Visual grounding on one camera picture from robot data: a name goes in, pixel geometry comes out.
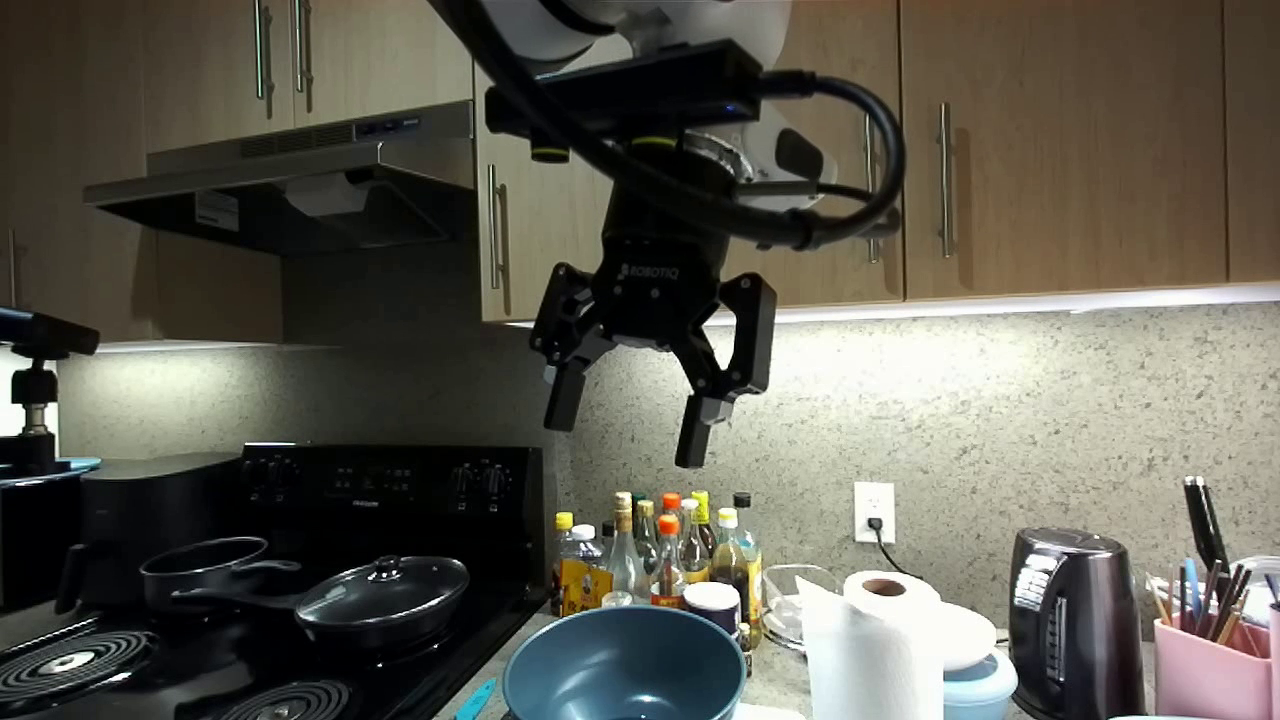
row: robotic arm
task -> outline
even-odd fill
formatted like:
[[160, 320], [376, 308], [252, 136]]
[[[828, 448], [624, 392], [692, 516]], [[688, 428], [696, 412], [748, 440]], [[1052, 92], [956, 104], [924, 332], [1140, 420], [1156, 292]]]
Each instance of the robotic arm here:
[[[580, 152], [616, 188], [596, 272], [552, 268], [532, 348], [556, 368], [548, 428], [572, 428], [588, 368], [616, 344], [676, 352], [692, 396], [676, 464], [700, 468], [732, 400], [768, 388], [776, 292], [764, 276], [720, 284], [732, 236], [760, 248], [820, 248], [896, 228], [904, 144], [892, 112], [860, 84], [776, 64], [788, 0], [432, 0], [492, 76], [484, 120], [532, 156]], [[620, 32], [632, 60], [544, 76]], [[836, 96], [884, 144], [876, 188], [828, 184], [824, 152], [764, 100]], [[820, 216], [820, 196], [860, 208]], [[704, 320], [736, 316], [720, 368]]]

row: paper towel roll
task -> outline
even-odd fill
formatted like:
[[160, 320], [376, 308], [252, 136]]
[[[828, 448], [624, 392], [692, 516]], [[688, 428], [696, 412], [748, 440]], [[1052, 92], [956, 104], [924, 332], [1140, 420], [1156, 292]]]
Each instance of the paper towel roll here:
[[940, 720], [940, 592], [900, 572], [852, 572], [844, 596], [800, 584], [812, 720]]

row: pot lid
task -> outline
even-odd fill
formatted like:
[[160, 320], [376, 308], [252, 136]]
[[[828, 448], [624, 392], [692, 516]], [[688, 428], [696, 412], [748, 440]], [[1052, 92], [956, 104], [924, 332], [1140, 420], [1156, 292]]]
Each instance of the pot lid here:
[[308, 592], [296, 608], [304, 624], [380, 624], [456, 604], [468, 568], [456, 556], [380, 556]]

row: black cable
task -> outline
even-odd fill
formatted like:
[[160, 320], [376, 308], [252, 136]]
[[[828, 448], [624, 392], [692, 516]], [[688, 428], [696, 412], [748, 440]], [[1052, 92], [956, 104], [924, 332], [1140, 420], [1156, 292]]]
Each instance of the black cable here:
[[888, 552], [888, 544], [884, 544], [884, 520], [872, 516], [868, 528], [876, 532], [876, 548], [880, 548], [884, 564], [896, 568], [896, 572], [904, 572], [904, 576], [912, 576], [904, 564], [892, 560], [892, 552]]
[[888, 112], [888, 104], [860, 84], [816, 76], [816, 72], [764, 72], [764, 84], [760, 84], [764, 96], [780, 96], [780, 100], [836, 96], [868, 112], [872, 128], [880, 132], [888, 164], [880, 172], [880, 188], [872, 192], [872, 200], [852, 216], [832, 220], [808, 208], [760, 212], [760, 208], [728, 204], [720, 196], [688, 188], [624, 156], [616, 144], [604, 144], [588, 128], [580, 128], [548, 92], [540, 92], [540, 84], [528, 76], [520, 56], [504, 44], [492, 16], [476, 0], [432, 0], [432, 8], [468, 44], [472, 60], [488, 72], [488, 80], [504, 88], [532, 124], [564, 140], [572, 152], [580, 152], [592, 168], [600, 168], [616, 184], [632, 184], [652, 204], [664, 204], [680, 216], [700, 216], [716, 232], [748, 236], [756, 244], [820, 248], [832, 240], [848, 240], [856, 232], [880, 232], [888, 204], [900, 196], [900, 184], [904, 184], [900, 124]]

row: electrical outlet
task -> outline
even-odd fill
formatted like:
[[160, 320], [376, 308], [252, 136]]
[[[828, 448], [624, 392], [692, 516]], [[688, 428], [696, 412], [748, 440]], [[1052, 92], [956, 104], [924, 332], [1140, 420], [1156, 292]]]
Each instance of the electrical outlet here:
[[880, 516], [880, 544], [896, 544], [896, 492], [884, 480], [852, 480], [852, 540], [876, 544], [872, 516]]

